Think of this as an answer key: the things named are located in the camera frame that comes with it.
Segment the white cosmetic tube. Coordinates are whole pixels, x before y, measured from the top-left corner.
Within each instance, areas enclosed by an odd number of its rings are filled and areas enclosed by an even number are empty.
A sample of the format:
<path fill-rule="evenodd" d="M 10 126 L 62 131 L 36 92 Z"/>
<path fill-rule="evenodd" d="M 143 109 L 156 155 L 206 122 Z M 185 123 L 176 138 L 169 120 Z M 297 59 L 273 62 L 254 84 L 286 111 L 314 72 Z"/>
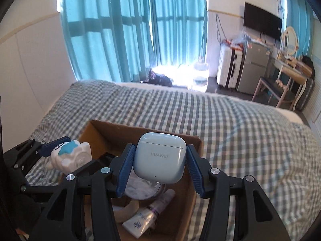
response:
<path fill-rule="evenodd" d="M 165 208 L 167 208 L 169 203 L 171 203 L 175 195 L 175 190 L 168 189 L 149 206 L 140 209 L 132 218 L 125 221 L 122 224 L 122 227 L 135 238 L 140 238 L 149 228 L 152 227 L 157 218 Z"/>

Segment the light blue earbuds case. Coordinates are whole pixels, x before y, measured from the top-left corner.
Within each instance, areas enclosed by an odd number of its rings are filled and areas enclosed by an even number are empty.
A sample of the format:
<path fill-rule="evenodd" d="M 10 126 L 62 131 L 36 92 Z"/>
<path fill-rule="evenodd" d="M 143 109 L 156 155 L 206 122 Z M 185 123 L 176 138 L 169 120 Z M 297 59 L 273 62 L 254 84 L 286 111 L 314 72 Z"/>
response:
<path fill-rule="evenodd" d="M 145 133 L 137 144 L 133 170 L 142 179 L 175 184 L 184 174 L 186 149 L 186 142 L 179 136 Z"/>

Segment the checkered bed blanket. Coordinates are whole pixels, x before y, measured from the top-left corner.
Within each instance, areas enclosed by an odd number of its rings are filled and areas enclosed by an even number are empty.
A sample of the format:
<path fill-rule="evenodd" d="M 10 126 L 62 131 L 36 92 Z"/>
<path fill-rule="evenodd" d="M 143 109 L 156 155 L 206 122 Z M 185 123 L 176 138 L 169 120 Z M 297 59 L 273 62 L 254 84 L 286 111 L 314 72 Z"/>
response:
<path fill-rule="evenodd" d="M 320 212 L 320 144 L 289 114 L 217 94 L 80 81 L 56 101 L 32 137 L 78 139 L 90 120 L 196 136 L 213 166 L 234 177 L 253 175 L 291 240 L 300 240 Z"/>

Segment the dark clothes pile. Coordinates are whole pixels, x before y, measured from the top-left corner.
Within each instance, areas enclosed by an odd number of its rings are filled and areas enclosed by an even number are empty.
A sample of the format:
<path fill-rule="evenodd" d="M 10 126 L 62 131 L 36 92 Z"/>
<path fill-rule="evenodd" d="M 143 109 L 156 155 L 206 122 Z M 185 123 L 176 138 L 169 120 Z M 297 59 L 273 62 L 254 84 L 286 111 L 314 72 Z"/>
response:
<path fill-rule="evenodd" d="M 172 81 L 169 77 L 162 74 L 157 74 L 152 69 L 149 70 L 146 80 L 142 81 L 142 83 L 161 85 L 164 87 L 173 86 Z"/>

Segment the teal curtain left panel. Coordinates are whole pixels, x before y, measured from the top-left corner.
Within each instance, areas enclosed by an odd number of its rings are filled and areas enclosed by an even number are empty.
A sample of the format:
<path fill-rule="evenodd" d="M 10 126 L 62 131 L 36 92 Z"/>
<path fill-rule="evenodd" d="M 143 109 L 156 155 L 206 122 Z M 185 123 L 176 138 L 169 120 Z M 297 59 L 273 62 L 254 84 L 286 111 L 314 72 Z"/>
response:
<path fill-rule="evenodd" d="M 155 64 L 147 0 L 61 0 L 76 80 L 140 82 Z"/>

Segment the teal curtain panel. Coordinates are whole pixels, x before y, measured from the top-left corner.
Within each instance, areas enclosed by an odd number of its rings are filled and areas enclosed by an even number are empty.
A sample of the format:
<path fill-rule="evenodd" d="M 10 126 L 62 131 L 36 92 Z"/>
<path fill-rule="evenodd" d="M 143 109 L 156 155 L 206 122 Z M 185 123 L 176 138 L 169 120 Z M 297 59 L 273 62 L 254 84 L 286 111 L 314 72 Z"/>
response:
<path fill-rule="evenodd" d="M 150 0 L 157 65 L 204 62 L 207 47 L 207 0 Z"/>
<path fill-rule="evenodd" d="M 311 57 L 314 18 L 313 10 L 306 0 L 287 0 L 287 25 L 293 27 L 297 34 L 297 56 Z"/>
<path fill-rule="evenodd" d="M 76 80 L 140 82 L 155 64 L 147 0 L 61 0 Z"/>

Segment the black seat wooden chair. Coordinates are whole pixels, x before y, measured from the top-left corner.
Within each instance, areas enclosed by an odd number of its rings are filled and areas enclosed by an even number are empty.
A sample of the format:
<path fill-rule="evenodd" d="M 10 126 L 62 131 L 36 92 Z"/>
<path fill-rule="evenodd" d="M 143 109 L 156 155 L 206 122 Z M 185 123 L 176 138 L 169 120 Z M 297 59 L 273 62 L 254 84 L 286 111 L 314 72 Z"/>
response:
<path fill-rule="evenodd" d="M 291 106 L 294 106 L 294 102 L 297 97 L 290 91 L 290 83 L 291 82 L 288 81 L 288 84 L 283 88 L 278 84 L 276 79 L 261 77 L 258 81 L 257 87 L 251 100 L 254 101 L 255 97 L 261 90 L 267 89 L 271 93 L 268 102 L 270 102 L 273 97 L 277 99 L 277 105 L 275 106 L 276 108 L 280 108 L 284 103 L 288 103 L 291 104 Z"/>

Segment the clear water jug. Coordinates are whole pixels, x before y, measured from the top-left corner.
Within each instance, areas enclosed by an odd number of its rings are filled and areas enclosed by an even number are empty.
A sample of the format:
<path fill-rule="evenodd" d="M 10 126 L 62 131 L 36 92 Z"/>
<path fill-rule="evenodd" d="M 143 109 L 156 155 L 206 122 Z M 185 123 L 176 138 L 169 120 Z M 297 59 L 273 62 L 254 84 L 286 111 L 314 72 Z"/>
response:
<path fill-rule="evenodd" d="M 203 58 L 197 59 L 193 65 L 193 80 L 196 84 L 207 84 L 209 64 Z"/>

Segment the white vanity desk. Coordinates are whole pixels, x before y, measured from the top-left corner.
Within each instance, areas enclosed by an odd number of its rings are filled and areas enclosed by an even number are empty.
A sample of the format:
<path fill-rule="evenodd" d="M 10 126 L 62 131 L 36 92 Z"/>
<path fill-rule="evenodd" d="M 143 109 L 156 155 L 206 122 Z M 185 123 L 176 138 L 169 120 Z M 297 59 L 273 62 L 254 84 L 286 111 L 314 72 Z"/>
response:
<path fill-rule="evenodd" d="M 277 77 L 278 79 L 280 79 L 280 76 L 283 74 L 288 76 L 288 81 L 291 82 L 290 86 L 293 85 L 293 83 L 299 84 L 299 89 L 296 93 L 297 99 L 294 102 L 294 106 L 290 107 L 292 111 L 295 111 L 296 105 L 306 89 L 307 80 L 310 78 L 310 68 L 306 66 L 302 61 L 299 61 L 293 57 L 287 57 L 284 59 L 273 59 L 274 66 L 279 70 Z"/>

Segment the silver mini fridge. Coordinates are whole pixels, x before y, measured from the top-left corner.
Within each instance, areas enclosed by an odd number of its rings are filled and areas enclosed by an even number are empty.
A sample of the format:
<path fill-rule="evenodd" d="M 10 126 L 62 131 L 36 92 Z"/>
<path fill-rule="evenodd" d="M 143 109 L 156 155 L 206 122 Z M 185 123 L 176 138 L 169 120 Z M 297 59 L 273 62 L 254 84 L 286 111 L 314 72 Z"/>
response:
<path fill-rule="evenodd" d="M 253 95 L 258 81 L 265 75 L 271 51 L 267 46 L 252 41 L 246 41 L 244 45 L 236 88 L 240 93 Z"/>

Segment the black bag on desk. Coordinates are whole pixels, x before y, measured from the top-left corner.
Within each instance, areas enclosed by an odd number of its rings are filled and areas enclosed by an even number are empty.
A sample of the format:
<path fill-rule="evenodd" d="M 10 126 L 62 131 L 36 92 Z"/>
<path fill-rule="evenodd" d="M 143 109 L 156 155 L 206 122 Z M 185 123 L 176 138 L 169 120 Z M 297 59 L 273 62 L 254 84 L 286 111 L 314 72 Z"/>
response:
<path fill-rule="evenodd" d="M 315 79 L 315 68 L 314 68 L 314 64 L 313 61 L 311 60 L 310 57 L 303 55 L 301 58 L 301 61 L 310 68 L 310 78 L 312 78 L 313 80 Z"/>

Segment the teal curtain middle panel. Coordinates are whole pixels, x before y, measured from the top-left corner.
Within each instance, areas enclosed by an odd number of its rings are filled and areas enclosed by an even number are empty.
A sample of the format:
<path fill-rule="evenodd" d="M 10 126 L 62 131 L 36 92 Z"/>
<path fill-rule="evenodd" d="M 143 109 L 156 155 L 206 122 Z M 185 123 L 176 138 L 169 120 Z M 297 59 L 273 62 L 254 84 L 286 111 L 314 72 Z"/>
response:
<path fill-rule="evenodd" d="M 157 65 L 204 62 L 207 47 L 207 0 L 150 0 Z"/>

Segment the white oval vanity mirror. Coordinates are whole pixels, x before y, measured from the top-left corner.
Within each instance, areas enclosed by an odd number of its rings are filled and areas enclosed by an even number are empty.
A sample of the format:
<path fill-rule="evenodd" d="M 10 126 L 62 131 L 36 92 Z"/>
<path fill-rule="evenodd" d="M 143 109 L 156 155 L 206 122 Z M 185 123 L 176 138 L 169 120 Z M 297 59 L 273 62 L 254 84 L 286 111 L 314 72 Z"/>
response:
<path fill-rule="evenodd" d="M 282 33 L 281 51 L 285 56 L 295 57 L 299 49 L 299 40 L 292 26 L 289 26 Z"/>

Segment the teal curtain right panel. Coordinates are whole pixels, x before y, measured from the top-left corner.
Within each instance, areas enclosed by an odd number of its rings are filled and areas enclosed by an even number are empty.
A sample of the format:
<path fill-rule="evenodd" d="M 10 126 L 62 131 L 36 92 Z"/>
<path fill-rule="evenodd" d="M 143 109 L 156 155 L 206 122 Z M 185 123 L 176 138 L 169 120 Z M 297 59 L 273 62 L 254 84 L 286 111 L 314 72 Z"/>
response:
<path fill-rule="evenodd" d="M 287 25 L 293 27 L 297 34 L 297 56 L 311 57 L 314 18 L 313 10 L 306 0 L 287 0 Z"/>

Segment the black wall television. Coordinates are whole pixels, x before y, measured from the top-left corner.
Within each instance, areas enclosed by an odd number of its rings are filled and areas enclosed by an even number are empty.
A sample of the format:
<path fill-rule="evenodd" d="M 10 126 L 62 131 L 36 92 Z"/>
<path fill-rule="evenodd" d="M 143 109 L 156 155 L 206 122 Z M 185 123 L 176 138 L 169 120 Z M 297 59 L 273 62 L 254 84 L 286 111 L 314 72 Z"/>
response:
<path fill-rule="evenodd" d="M 279 41 L 282 19 L 260 7 L 245 2 L 243 26 Z"/>

